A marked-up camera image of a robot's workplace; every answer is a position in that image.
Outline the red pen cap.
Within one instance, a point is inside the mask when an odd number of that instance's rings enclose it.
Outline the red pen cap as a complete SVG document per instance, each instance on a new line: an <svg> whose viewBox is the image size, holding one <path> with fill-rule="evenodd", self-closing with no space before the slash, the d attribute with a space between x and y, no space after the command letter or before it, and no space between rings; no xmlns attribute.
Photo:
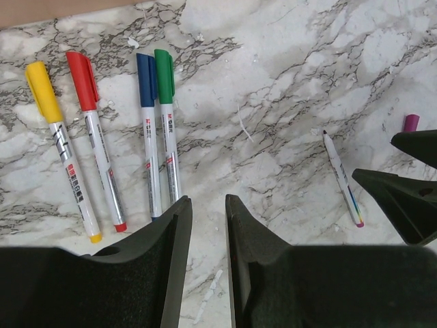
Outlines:
<svg viewBox="0 0 437 328"><path fill-rule="evenodd" d="M91 61L88 57L76 51L66 52L66 57L81 110L97 110L99 95Z"/></svg>

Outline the blue pen cap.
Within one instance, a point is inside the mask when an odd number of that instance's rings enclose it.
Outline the blue pen cap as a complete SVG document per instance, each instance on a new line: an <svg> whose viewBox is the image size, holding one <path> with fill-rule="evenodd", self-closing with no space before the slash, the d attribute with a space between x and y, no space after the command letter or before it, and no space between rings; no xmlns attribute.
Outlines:
<svg viewBox="0 0 437 328"><path fill-rule="evenodd" d="M136 54L139 96L142 107L154 107L158 97L156 62L151 55Z"/></svg>

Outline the yellow pen cap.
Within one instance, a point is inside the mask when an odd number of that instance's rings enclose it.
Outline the yellow pen cap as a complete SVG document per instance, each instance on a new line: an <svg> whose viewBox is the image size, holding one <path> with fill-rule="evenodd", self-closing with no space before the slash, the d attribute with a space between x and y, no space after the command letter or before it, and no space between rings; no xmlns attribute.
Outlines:
<svg viewBox="0 0 437 328"><path fill-rule="evenodd" d="M49 124L64 120L43 61L29 64L25 77L40 114Z"/></svg>

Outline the yellow white pen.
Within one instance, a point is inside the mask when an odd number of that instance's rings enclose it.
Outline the yellow white pen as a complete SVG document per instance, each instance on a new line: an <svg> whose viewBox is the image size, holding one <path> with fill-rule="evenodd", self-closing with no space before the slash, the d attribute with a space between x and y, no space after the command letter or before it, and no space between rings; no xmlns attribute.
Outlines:
<svg viewBox="0 0 437 328"><path fill-rule="evenodd" d="M68 181L74 194L75 202L79 208L81 219L86 234L91 243L99 243L102 240L97 218L94 214L85 181L79 163L77 161L72 142L68 136L63 122L49 124L55 146L68 176Z"/></svg>

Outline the blue white pen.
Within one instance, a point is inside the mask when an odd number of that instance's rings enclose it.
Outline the blue white pen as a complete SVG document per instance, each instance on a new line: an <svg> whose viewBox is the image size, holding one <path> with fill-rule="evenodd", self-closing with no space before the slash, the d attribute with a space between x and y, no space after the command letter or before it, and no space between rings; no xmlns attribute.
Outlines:
<svg viewBox="0 0 437 328"><path fill-rule="evenodd" d="M162 215L156 120L153 107L142 107L142 122L145 142L145 169L148 182L150 216L155 221Z"/></svg>

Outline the red white pen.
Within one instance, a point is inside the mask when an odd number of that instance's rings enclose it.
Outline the red white pen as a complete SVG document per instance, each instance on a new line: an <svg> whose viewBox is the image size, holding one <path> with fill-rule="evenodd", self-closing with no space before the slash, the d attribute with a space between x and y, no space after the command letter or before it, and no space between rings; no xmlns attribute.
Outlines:
<svg viewBox="0 0 437 328"><path fill-rule="evenodd" d="M111 166L98 113L96 110L91 110L84 111L83 115L85 116L85 124L91 142L91 148L94 152L112 223L116 232L125 232L127 230L127 223L124 209L119 196L115 174Z"/></svg>

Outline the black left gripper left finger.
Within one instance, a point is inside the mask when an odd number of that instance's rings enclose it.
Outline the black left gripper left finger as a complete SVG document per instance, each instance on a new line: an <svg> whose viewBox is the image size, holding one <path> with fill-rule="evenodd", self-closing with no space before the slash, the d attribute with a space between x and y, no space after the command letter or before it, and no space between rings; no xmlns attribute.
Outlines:
<svg viewBox="0 0 437 328"><path fill-rule="evenodd" d="M94 255L1 249L2 327L177 327L193 222L182 197Z"/></svg>

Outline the green pen cap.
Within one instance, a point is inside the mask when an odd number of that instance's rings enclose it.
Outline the green pen cap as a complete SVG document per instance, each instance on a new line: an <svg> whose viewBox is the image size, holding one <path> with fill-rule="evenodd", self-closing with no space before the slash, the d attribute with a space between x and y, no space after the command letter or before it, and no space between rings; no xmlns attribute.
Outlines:
<svg viewBox="0 0 437 328"><path fill-rule="evenodd" d="M155 49L158 97L160 104L172 104L175 95L173 58L163 49Z"/></svg>

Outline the green white pen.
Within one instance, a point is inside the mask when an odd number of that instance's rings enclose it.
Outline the green white pen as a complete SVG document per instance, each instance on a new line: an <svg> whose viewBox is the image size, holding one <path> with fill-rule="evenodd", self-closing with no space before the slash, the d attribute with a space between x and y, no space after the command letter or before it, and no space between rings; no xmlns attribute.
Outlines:
<svg viewBox="0 0 437 328"><path fill-rule="evenodd" d="M160 104L161 122L163 124L163 137L165 147L165 163L169 185L170 202L177 202L181 194L180 171L178 161L177 140L175 133L175 118L172 103Z"/></svg>

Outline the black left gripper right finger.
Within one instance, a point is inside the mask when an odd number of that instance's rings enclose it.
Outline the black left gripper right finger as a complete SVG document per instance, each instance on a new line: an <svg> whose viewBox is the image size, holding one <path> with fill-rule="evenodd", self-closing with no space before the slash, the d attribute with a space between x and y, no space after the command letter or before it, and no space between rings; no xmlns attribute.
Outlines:
<svg viewBox="0 0 437 328"><path fill-rule="evenodd" d="M225 198L234 327L435 327L436 254L390 245L293 246Z"/></svg>

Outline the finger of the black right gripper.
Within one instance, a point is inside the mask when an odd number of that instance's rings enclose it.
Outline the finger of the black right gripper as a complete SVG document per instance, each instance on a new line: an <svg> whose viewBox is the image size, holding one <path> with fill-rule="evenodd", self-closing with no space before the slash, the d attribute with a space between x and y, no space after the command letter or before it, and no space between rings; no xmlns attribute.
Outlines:
<svg viewBox="0 0 437 328"><path fill-rule="evenodd" d="M437 130L397 133L392 138L391 144L437 169Z"/></svg>
<svg viewBox="0 0 437 328"><path fill-rule="evenodd" d="M372 196L408 245L436 240L436 182L355 169L353 179Z"/></svg>

